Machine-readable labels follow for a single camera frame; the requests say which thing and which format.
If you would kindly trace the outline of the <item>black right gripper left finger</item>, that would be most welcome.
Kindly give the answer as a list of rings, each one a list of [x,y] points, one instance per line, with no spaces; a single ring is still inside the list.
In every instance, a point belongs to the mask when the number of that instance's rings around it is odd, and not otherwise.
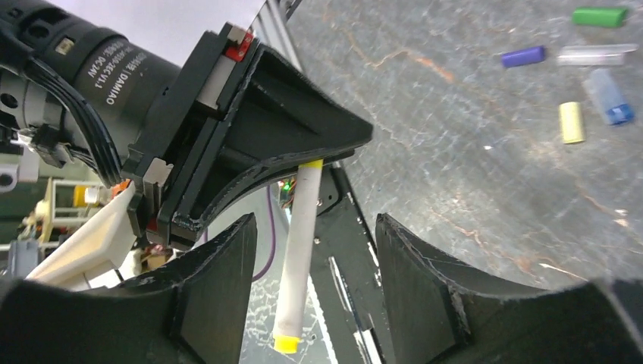
[[[256,217],[245,214],[207,243],[122,283],[142,309],[115,361],[238,362],[256,244]]]

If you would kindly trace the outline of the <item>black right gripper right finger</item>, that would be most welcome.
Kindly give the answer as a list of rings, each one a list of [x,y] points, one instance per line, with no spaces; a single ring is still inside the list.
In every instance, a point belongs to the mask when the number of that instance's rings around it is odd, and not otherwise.
[[[398,363],[551,363],[535,287],[488,274],[417,237],[388,214],[378,258]]]

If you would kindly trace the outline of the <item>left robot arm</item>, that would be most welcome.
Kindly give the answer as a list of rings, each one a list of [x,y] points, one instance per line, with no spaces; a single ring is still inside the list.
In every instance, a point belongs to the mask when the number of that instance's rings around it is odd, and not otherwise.
[[[114,187],[126,246],[183,255],[113,288],[1,281],[3,363],[236,363],[256,254],[253,214],[198,245],[245,195],[351,156],[372,125],[251,33],[207,31],[183,66],[47,1],[1,3],[1,123],[45,163]]]

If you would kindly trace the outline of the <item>pale yellow pen cap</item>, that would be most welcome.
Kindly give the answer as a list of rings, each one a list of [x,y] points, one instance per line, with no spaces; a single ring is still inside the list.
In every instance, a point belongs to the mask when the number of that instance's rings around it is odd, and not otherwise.
[[[559,121],[562,141],[565,144],[585,141],[581,104],[579,102],[565,102],[560,104]]]

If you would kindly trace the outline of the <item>white marker pale yellow cap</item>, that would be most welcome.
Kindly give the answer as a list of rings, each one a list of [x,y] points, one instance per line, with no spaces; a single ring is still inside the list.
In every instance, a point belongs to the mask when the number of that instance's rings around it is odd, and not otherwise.
[[[323,161],[299,166],[274,317],[274,350],[293,354],[302,337]]]

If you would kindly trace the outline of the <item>purple pen cap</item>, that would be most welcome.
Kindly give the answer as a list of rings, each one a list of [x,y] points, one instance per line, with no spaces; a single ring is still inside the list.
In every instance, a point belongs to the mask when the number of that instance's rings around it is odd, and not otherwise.
[[[504,53],[500,57],[505,68],[537,64],[546,59],[546,48],[542,45]]]

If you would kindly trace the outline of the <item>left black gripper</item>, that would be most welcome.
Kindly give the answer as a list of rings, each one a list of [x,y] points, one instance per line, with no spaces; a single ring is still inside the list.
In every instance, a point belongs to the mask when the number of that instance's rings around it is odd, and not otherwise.
[[[206,30],[128,146],[123,176],[135,188],[127,206],[133,234],[190,248],[238,199],[301,164],[347,158],[372,134],[368,121],[279,52],[256,49],[248,30],[231,23]],[[223,142],[224,156],[236,161],[215,160]]]

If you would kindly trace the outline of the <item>green pen cap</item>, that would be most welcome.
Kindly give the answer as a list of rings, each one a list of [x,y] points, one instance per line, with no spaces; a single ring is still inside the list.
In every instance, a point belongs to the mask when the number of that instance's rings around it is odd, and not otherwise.
[[[621,27],[628,9],[624,7],[578,7],[572,13],[576,25],[591,27]]]

